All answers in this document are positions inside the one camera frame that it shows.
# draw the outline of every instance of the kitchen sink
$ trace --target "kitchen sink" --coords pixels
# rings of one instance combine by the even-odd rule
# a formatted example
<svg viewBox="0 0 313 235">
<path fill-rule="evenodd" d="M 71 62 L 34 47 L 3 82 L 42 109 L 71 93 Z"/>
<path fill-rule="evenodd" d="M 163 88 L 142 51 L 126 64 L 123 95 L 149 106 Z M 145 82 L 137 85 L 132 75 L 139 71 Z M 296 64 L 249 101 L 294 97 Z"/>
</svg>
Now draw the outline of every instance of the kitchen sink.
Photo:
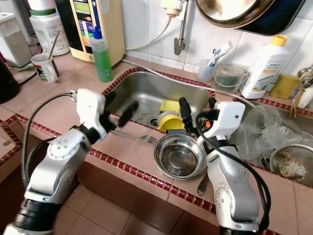
<svg viewBox="0 0 313 235">
<path fill-rule="evenodd" d="M 252 101 L 252 103 L 254 105 L 260 105 L 260 103 L 254 102 Z M 251 111 L 252 107 L 250 105 L 245 104 L 246 109 L 245 109 L 245 113 L 243 115 L 242 121 L 245 119 L 245 117 L 248 115 L 248 113 Z M 286 118 L 289 119 L 289 111 L 287 110 L 282 110 L 279 108 L 275 108 L 278 110 L 279 114 Z M 297 117 L 294 119 L 291 119 L 302 131 L 308 132 L 309 134 L 313 135 L 313 126 L 312 126 L 312 122 L 313 122 L 313 118 L 307 117 L 307 116 L 303 116 L 303 115 L 299 115 L 297 114 Z M 237 141 L 237 131 L 235 131 L 230 138 L 230 143 L 232 144 L 236 144 Z M 253 160 L 253 161 L 248 161 L 254 165 L 257 165 L 259 167 L 265 168 L 270 170 L 270 166 L 269 166 L 269 158 L 266 156 L 266 159 L 264 159 L 262 156 L 260 156 L 257 160 Z"/>
<path fill-rule="evenodd" d="M 128 105 L 137 100 L 139 108 L 132 120 L 151 128 L 157 128 L 162 100 L 178 101 L 180 97 L 185 97 L 195 120 L 197 114 L 207 107 L 210 97 L 207 90 L 183 85 L 147 72 L 131 73 L 113 90 L 117 96 L 108 106 L 108 110 L 121 115 Z"/>
</svg>

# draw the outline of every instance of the white plastic bottle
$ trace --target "white plastic bottle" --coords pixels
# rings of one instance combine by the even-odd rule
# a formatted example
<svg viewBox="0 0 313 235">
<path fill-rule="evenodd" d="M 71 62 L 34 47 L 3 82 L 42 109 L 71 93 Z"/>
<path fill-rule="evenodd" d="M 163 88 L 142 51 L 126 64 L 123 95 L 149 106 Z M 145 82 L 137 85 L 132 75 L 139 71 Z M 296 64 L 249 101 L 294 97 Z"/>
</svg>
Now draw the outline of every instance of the white plastic bottle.
<svg viewBox="0 0 313 235">
<path fill-rule="evenodd" d="M 268 84 L 279 72 L 289 53 L 284 45 L 288 37 L 275 35 L 270 44 L 261 45 L 249 68 L 250 78 L 239 90 L 246 99 L 262 98 Z"/>
<path fill-rule="evenodd" d="M 60 31 L 57 43 L 53 50 L 53 55 L 63 55 L 69 52 L 69 44 L 65 34 L 61 18 L 56 9 L 45 11 L 30 10 L 30 22 L 33 25 L 38 41 L 44 52 L 49 53 L 55 39 L 55 35 Z"/>
</svg>

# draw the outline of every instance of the mug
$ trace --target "mug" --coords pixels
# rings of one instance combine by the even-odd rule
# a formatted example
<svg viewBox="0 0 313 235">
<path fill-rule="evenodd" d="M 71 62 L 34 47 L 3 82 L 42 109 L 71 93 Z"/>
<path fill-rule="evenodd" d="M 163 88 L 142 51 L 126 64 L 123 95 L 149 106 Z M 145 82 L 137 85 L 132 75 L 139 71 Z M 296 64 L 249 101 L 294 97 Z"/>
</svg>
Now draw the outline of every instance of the mug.
<svg viewBox="0 0 313 235">
<path fill-rule="evenodd" d="M 56 82 L 60 78 L 60 73 L 53 58 L 49 59 L 48 54 L 39 54 L 31 57 L 31 62 L 35 66 L 39 77 L 43 82 Z"/>
</svg>

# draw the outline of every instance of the kitchen counter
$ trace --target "kitchen counter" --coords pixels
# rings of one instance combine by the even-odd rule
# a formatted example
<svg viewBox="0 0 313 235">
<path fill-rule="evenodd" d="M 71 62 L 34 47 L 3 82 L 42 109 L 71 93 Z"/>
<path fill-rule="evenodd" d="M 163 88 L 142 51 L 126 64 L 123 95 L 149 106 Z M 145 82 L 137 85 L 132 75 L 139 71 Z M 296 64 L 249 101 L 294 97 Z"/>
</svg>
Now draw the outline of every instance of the kitchen counter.
<svg viewBox="0 0 313 235">
<path fill-rule="evenodd" d="M 125 59 L 145 65 L 159 72 L 173 75 L 173 78 L 188 78 L 196 81 L 192 73 L 177 70 L 132 57 Z M 23 127 L 33 111 L 53 95 L 87 88 L 96 92 L 113 88 L 122 78 L 138 69 L 135 66 L 120 62 L 113 67 L 113 82 L 102 83 L 97 78 L 94 64 L 76 59 L 71 54 L 55 57 L 61 78 L 56 83 L 44 83 L 36 76 L 22 85 L 20 93 L 12 100 L 0 106 L 0 124 L 6 130 L 18 122 Z M 232 97 L 215 94 L 218 101 L 231 101 Z M 268 94 L 257 101 L 288 109 L 290 100 L 270 97 Z M 313 117 L 308 110 L 301 111 Z M 65 133 L 71 126 L 79 124 L 76 104 L 69 98 L 62 97 L 43 107 L 34 118 L 31 134 L 40 139 Z M 129 122 L 121 131 L 136 136 L 151 135 L 157 139 L 163 133 Z M 12 131 L 21 140 L 21 134 Z M 105 141 L 98 141 L 86 157 L 86 162 L 107 171 L 165 201 L 168 201 L 212 224 L 218 225 L 216 219 L 214 193 L 211 184 L 203 196 L 197 196 L 197 187 L 203 176 L 189 181 L 173 180 L 157 168 L 153 157 L 154 147 L 148 143 L 138 142 L 108 134 Z M 268 171 L 256 168 L 266 181 L 272 196 L 269 229 L 266 234 L 308 235 L 313 228 L 311 218 L 313 212 L 313 189 L 279 177 Z M 251 180 L 253 188 L 257 186 Z"/>
</svg>

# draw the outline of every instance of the faucet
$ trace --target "faucet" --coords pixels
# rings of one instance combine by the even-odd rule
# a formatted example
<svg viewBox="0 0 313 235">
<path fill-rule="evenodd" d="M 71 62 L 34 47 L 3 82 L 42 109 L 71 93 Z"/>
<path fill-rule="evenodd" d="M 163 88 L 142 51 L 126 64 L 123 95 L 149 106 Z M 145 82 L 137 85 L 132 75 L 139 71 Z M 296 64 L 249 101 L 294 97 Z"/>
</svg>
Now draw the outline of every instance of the faucet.
<svg viewBox="0 0 313 235">
<path fill-rule="evenodd" d="M 310 67 L 301 69 L 297 76 L 300 77 L 304 88 L 308 88 L 313 85 L 313 64 Z"/>
<path fill-rule="evenodd" d="M 184 2 L 185 2 L 184 16 L 180 23 L 179 38 L 174 39 L 175 55 L 180 55 L 181 51 L 185 49 L 184 34 L 185 34 L 185 26 L 186 26 L 186 20 L 187 20 L 188 0 L 184 0 Z"/>
</svg>

